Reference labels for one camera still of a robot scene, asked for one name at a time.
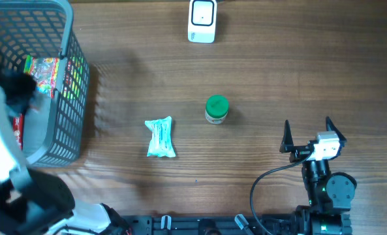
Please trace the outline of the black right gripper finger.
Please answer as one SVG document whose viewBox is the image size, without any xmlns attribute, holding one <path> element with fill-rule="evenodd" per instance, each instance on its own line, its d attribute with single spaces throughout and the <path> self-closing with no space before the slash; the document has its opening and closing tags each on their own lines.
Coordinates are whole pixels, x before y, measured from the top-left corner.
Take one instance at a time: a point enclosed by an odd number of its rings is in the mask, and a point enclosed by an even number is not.
<svg viewBox="0 0 387 235">
<path fill-rule="evenodd" d="M 284 133 L 283 133 L 283 138 L 281 141 L 279 151 L 281 153 L 290 153 L 294 151 L 294 143 L 293 143 L 292 133 L 290 130 L 290 124 L 288 120 L 285 121 Z"/>
<path fill-rule="evenodd" d="M 341 131 L 333 124 L 333 121 L 330 119 L 329 116 L 326 116 L 326 130 L 334 131 L 339 138 L 340 146 L 345 147 L 345 144 L 347 143 L 347 139 L 344 137 Z"/>
</svg>

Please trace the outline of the Haribo gummy candy bag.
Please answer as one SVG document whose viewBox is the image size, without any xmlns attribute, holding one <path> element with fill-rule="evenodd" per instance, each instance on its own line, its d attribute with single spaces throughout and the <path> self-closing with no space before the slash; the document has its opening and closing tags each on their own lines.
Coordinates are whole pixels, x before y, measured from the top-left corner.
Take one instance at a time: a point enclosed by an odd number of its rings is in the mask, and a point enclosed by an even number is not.
<svg viewBox="0 0 387 235">
<path fill-rule="evenodd" d="M 56 57 L 35 58 L 28 55 L 23 70 L 36 81 L 37 91 L 51 99 L 54 98 L 59 62 L 59 58 Z"/>
</svg>

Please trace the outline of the red Nescafe stick sachet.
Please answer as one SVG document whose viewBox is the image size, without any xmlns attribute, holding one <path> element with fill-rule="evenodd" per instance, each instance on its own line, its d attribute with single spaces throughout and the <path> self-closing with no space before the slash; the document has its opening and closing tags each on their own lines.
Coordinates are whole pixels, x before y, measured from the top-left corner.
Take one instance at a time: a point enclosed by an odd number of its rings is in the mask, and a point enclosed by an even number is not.
<svg viewBox="0 0 387 235">
<path fill-rule="evenodd" d="M 13 131 L 16 143 L 21 150 L 23 150 L 23 114 L 13 118 Z"/>
</svg>

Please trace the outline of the green lid jar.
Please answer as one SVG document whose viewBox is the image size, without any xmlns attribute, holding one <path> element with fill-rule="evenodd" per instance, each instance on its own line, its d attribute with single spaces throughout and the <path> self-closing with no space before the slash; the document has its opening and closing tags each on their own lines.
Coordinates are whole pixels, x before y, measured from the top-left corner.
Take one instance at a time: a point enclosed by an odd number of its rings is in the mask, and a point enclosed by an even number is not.
<svg viewBox="0 0 387 235">
<path fill-rule="evenodd" d="M 229 111 L 229 101 L 222 95 L 213 95 L 206 102 L 205 118 L 211 124 L 221 124 Z"/>
</svg>

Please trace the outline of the teal tissue packet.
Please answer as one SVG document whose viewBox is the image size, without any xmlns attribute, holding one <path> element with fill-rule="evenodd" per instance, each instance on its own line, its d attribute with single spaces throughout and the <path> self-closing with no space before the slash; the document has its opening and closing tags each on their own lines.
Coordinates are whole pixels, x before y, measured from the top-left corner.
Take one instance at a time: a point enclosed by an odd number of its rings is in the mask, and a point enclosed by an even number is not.
<svg viewBox="0 0 387 235">
<path fill-rule="evenodd" d="M 147 156 L 176 157 L 171 139 L 172 117 L 149 120 L 145 121 L 144 124 L 151 131 Z"/>
</svg>

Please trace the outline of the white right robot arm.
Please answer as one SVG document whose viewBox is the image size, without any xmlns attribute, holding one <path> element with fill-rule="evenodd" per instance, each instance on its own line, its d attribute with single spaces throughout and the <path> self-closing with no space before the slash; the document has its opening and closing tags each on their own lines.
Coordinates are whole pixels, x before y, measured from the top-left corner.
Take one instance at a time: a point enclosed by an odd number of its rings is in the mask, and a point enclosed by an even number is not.
<svg viewBox="0 0 387 235">
<path fill-rule="evenodd" d="M 292 164 L 302 165 L 308 206 L 298 206 L 290 219 L 291 234 L 352 234 L 348 212 L 355 196 L 356 180 L 344 172 L 333 173 L 329 162 L 338 158 L 347 139 L 326 118 L 326 131 L 305 146 L 293 143 L 290 124 L 285 121 L 280 152 L 289 153 Z"/>
</svg>

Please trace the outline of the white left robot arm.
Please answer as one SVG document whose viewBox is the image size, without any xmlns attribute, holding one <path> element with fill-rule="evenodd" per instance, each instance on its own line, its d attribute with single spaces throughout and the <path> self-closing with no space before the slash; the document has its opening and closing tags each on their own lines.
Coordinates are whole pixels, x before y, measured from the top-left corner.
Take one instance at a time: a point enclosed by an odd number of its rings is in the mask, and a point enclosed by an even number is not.
<svg viewBox="0 0 387 235">
<path fill-rule="evenodd" d="M 3 234 L 130 234 L 130 224 L 105 204 L 74 199 L 65 182 L 29 166 L 9 116 L 25 114 L 37 83 L 0 63 L 0 232 Z"/>
</svg>

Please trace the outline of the white barcode scanner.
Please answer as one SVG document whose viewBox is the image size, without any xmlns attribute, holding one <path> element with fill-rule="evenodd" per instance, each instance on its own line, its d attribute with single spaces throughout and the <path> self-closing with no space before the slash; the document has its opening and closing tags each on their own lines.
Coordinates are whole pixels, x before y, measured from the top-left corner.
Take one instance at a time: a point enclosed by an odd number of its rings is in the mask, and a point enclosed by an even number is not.
<svg viewBox="0 0 387 235">
<path fill-rule="evenodd" d="M 190 42 L 211 44 L 215 41 L 216 0 L 190 0 L 187 38 Z"/>
</svg>

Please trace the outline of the grey plastic shopping basket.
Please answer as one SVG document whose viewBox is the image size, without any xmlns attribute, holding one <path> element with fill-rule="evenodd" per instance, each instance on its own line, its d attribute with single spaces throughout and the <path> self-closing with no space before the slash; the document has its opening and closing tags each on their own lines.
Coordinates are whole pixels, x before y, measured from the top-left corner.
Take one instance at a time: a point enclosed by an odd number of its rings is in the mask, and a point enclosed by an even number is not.
<svg viewBox="0 0 387 235">
<path fill-rule="evenodd" d="M 73 21 L 66 0 L 0 1 L 0 64 L 37 83 L 20 139 L 33 166 L 64 167 L 80 156 L 90 73 Z"/>
</svg>

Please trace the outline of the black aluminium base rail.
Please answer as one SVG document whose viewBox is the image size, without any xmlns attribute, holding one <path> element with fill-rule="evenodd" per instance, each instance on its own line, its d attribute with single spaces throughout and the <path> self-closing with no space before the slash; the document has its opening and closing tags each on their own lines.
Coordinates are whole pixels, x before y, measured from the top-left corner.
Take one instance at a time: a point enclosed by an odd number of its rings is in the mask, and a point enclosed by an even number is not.
<svg viewBox="0 0 387 235">
<path fill-rule="evenodd" d="M 350 217 L 343 215 L 269 214 L 254 217 L 179 217 L 165 215 L 124 216 L 129 234 L 144 235 L 206 235 L 206 234 L 320 234 L 351 235 Z"/>
</svg>

